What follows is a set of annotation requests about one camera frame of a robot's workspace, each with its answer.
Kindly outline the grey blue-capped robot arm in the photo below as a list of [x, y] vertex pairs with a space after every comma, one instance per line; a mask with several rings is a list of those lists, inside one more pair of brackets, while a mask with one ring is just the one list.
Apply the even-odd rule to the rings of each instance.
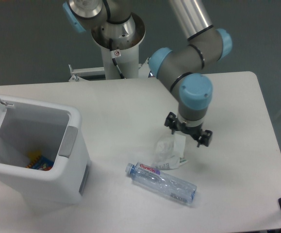
[[[178, 113], [169, 113], [165, 126], [209, 146], [212, 132], [202, 125], [213, 85], [200, 71], [228, 55], [232, 39], [213, 26], [202, 1], [172, 0], [170, 6], [188, 44], [179, 52], [157, 50], [148, 60], [149, 69], [179, 103]], [[91, 32], [101, 49], [107, 79], [138, 77], [139, 45], [146, 30], [129, 0], [67, 0], [63, 10], [75, 31]]]

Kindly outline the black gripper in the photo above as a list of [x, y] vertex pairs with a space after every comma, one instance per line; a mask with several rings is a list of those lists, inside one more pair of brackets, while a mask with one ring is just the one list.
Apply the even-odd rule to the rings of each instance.
[[198, 120], [187, 120], [181, 115], [176, 115], [169, 112], [165, 119], [164, 125], [171, 130], [171, 134], [176, 131], [190, 135], [193, 139], [197, 140], [197, 147], [201, 145], [208, 147], [212, 140], [213, 132], [210, 130], [202, 130], [202, 125], [205, 117]]

